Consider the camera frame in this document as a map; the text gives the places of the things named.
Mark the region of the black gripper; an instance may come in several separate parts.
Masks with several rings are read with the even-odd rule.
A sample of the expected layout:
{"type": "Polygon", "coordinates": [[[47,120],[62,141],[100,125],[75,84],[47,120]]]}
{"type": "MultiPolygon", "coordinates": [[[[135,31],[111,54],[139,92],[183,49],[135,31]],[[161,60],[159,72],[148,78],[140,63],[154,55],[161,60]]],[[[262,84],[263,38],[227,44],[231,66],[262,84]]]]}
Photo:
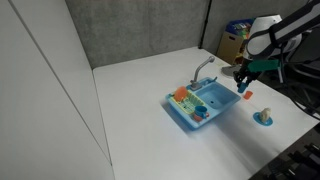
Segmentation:
{"type": "Polygon", "coordinates": [[[242,61],[242,64],[241,64],[241,68],[239,71],[235,71],[233,73],[233,77],[234,77],[234,80],[236,81],[236,86],[237,88],[240,88],[242,86],[242,81],[244,79],[247,79],[246,80],[246,85],[249,86],[249,84],[256,80],[260,73],[259,72],[250,72],[249,69],[248,69],[248,65],[252,62],[252,60],[248,60],[248,59],[244,59],[242,61]]]}

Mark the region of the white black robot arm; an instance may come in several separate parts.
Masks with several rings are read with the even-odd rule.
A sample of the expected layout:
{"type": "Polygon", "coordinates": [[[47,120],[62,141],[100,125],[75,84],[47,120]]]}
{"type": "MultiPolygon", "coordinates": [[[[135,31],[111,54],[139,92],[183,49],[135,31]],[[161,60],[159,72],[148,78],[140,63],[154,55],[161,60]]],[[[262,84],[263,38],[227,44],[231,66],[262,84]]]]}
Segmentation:
{"type": "Polygon", "coordinates": [[[252,62],[297,48],[302,34],[319,24],[320,0],[312,0],[284,19],[278,14],[257,17],[245,45],[241,69],[234,72],[237,87],[248,87],[260,75],[260,72],[249,70],[252,62]]]}

